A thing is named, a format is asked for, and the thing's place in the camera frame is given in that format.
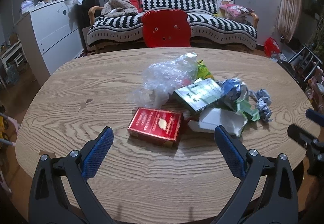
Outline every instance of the curtain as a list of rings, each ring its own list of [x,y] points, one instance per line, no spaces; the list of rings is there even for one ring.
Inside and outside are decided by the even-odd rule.
[[[293,37],[301,13],[302,0],[281,0],[277,28],[287,43]]]

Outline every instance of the couch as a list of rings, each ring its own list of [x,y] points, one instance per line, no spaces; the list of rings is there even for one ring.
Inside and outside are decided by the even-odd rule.
[[[142,0],[143,12],[156,9],[181,9],[187,12],[191,27],[191,37],[207,39],[219,44],[242,44],[249,49],[255,49],[257,43],[257,23],[259,18],[252,14],[253,25],[246,25],[229,19],[215,17],[217,13],[216,0]],[[94,17],[96,10],[102,7],[95,6],[89,10],[91,28],[87,34],[90,47],[102,42],[109,44],[136,42],[143,40],[141,16],[121,16],[116,18]]]

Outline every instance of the crumpled jacket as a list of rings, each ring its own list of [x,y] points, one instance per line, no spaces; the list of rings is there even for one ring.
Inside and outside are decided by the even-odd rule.
[[[129,0],[108,0],[104,4],[101,15],[104,17],[135,16],[138,14],[137,8]]]

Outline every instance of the silver bolt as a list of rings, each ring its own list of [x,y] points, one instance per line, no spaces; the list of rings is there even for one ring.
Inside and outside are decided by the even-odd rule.
[[[47,160],[47,158],[48,158],[48,155],[42,155],[42,156],[40,157],[40,159],[41,159],[42,161]]]
[[[79,151],[77,151],[77,150],[73,150],[73,151],[70,153],[70,156],[72,156],[72,157],[76,157],[78,154],[79,154]]]
[[[254,150],[254,149],[251,149],[251,150],[249,151],[249,153],[250,153],[250,155],[252,155],[252,156],[257,156],[257,155],[258,155],[258,151],[257,151],[257,150]]]
[[[281,158],[282,160],[287,160],[287,156],[286,156],[285,154],[280,154],[280,158]]]

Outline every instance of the white cabinet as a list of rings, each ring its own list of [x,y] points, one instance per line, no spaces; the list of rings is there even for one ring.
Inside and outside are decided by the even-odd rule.
[[[82,50],[74,5],[55,1],[33,8],[17,22],[17,32],[38,83]]]

